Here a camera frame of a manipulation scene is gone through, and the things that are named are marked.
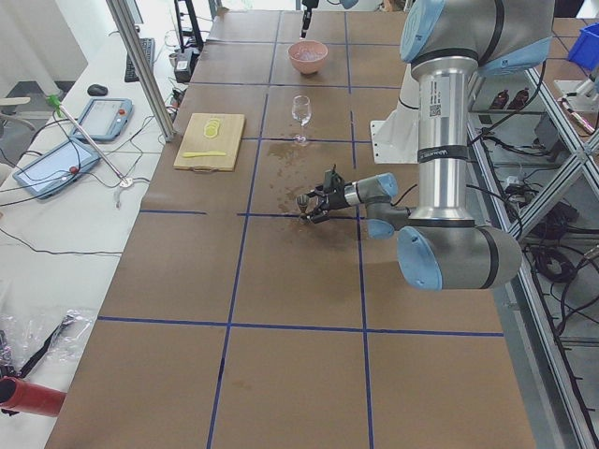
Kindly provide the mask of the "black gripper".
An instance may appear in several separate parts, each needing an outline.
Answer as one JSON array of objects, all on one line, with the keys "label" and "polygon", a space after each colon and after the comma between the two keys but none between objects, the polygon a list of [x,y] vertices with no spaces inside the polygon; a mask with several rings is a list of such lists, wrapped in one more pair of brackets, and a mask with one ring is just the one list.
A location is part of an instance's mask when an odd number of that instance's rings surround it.
[{"label": "black gripper", "polygon": [[305,38],[311,24],[312,9],[318,8],[319,0],[302,0],[302,4],[306,7],[306,9],[303,11],[300,37]]},{"label": "black gripper", "polygon": [[317,209],[306,215],[306,219],[313,224],[320,224],[328,219],[332,210],[343,210],[350,207],[345,197],[345,189],[335,188],[329,192],[314,188],[306,194],[309,198],[319,197]]}]

